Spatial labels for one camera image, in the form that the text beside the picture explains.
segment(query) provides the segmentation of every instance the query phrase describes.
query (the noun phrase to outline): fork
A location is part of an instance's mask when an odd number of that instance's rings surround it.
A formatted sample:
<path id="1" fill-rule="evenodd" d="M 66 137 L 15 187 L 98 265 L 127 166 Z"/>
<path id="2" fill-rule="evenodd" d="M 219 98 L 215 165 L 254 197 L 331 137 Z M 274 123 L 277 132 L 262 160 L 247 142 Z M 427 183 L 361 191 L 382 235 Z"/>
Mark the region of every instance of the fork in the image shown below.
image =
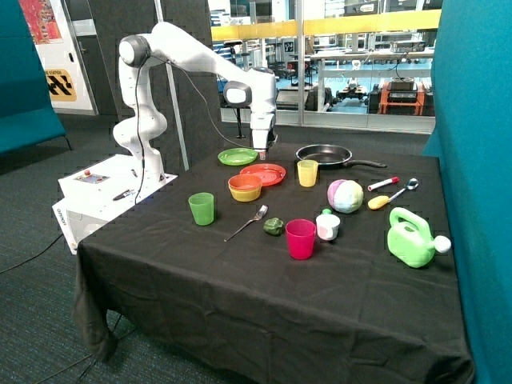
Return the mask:
<path id="1" fill-rule="evenodd" d="M 237 230 L 234 234 L 232 234 L 231 236 L 229 236 L 228 238 L 225 238 L 224 241 L 227 242 L 230 238 L 232 238 L 233 236 L 235 236 L 238 232 L 240 232 L 241 230 L 243 230 L 246 226 L 248 226 L 249 224 L 251 224 L 252 222 L 256 222 L 257 220 L 261 220 L 263 218 L 263 216 L 265 216 L 266 212 L 268 211 L 269 207 L 268 206 L 262 206 L 259 211 L 256 213 L 256 215 L 251 219 L 249 220 L 248 222 L 246 222 L 243 226 L 240 227 L 239 230 Z"/>

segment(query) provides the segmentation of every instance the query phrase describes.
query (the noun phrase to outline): green pepper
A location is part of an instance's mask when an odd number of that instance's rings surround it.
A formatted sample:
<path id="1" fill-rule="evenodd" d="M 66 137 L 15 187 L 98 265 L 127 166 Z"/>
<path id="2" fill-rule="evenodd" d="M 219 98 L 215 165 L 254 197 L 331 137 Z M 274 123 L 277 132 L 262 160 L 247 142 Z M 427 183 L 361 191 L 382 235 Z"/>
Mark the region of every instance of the green pepper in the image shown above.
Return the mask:
<path id="1" fill-rule="evenodd" d="M 280 236 L 285 230 L 285 223 L 278 218 L 269 218 L 263 224 L 263 230 L 272 236 Z"/>

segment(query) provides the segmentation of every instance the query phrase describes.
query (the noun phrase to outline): colorful ball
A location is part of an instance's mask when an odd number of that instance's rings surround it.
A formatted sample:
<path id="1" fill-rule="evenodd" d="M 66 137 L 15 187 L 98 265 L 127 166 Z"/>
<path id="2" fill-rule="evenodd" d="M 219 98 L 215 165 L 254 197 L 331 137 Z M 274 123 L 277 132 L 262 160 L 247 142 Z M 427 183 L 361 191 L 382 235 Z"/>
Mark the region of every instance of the colorful ball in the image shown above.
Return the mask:
<path id="1" fill-rule="evenodd" d="M 352 180 L 336 180 L 329 185 L 327 190 L 330 206 L 343 214 L 358 210 L 363 197 L 362 187 Z"/>

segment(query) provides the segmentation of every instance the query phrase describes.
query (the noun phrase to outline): red plate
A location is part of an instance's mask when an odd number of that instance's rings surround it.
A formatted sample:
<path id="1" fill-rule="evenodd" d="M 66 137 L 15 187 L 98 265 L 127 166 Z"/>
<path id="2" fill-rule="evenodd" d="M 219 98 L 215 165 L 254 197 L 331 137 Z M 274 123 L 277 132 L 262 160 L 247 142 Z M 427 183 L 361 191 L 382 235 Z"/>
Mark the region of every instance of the red plate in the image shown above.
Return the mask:
<path id="1" fill-rule="evenodd" d="M 263 186 L 273 186 L 285 178 L 286 170 L 276 164 L 254 164 L 246 166 L 240 174 L 255 174 L 262 179 Z"/>

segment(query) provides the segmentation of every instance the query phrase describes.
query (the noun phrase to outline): black tablecloth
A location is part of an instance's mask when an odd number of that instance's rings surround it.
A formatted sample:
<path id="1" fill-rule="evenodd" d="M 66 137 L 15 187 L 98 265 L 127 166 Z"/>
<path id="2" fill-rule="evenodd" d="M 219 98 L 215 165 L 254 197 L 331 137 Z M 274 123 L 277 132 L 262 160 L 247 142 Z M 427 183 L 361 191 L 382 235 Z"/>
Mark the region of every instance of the black tablecloth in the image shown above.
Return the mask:
<path id="1" fill-rule="evenodd" d="M 386 246 L 394 206 L 425 218 L 434 236 L 450 236 L 438 160 L 357 151 L 354 159 L 388 168 L 320 170 L 316 186 L 303 188 L 294 170 L 299 147 L 270 150 L 267 162 L 287 174 L 255 202 L 230 196 L 227 180 L 242 166 L 210 157 L 79 245 L 74 320 L 97 358 L 115 351 L 105 318 L 115 310 L 144 334 L 258 382 L 471 381 L 452 253 L 412 269 Z M 400 186 L 366 189 L 392 176 Z M 379 211 L 367 208 L 370 198 L 391 195 L 412 177 L 420 181 L 415 191 Z M 336 213 L 338 237 L 317 238 L 309 260 L 292 259 L 286 236 L 266 234 L 264 220 L 223 241 L 261 204 L 269 206 L 265 219 L 314 221 L 328 207 L 328 185 L 340 178 L 359 182 L 365 202 L 352 214 Z M 203 191 L 216 205 L 206 227 L 194 224 L 187 203 Z"/>

